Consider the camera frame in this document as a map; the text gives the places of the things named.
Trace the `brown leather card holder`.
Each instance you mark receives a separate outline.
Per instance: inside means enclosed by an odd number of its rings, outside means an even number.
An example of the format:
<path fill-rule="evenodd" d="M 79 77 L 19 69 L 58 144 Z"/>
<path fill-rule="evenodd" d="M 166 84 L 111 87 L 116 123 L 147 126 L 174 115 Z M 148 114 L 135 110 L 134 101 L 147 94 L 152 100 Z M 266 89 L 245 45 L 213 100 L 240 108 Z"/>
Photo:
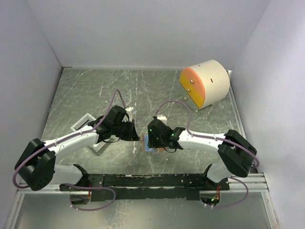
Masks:
<path fill-rule="evenodd" d="M 145 134 L 142 134 L 142 138 L 141 138 L 141 143 L 142 143 L 142 150 L 143 152 L 145 153 L 162 153 L 164 152 L 165 150 L 163 148 L 149 148 L 148 147 L 148 134 L 145 133 Z"/>

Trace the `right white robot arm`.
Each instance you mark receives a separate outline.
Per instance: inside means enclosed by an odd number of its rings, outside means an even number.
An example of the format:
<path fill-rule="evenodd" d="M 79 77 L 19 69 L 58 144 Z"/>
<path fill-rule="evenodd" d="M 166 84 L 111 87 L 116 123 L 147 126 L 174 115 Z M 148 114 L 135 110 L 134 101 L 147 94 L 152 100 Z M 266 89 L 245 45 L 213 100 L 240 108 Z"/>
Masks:
<path fill-rule="evenodd" d="M 171 129 L 157 118 L 147 129 L 149 148 L 195 149 L 218 154 L 221 160 L 209 165 L 203 173 L 202 184 L 209 190 L 232 175 L 247 177 L 253 165 L 258 165 L 257 150 L 235 130 L 205 134 L 182 127 Z"/>

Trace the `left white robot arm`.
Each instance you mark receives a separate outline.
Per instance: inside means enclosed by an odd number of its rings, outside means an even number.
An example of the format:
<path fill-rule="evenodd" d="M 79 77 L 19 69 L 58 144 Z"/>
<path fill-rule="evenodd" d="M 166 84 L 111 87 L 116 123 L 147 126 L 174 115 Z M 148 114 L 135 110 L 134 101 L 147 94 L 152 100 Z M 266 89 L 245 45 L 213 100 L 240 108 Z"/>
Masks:
<path fill-rule="evenodd" d="M 89 147 L 95 152 L 104 150 L 107 144 L 122 141 L 139 141 L 133 116 L 135 107 L 113 106 L 106 116 L 93 120 L 86 114 L 74 125 L 73 133 L 63 137 L 41 141 L 31 140 L 15 165 L 26 187 L 33 191 L 49 184 L 72 184 L 77 190 L 88 187 L 88 173 L 80 165 L 63 166 L 59 163 L 66 156 Z"/>

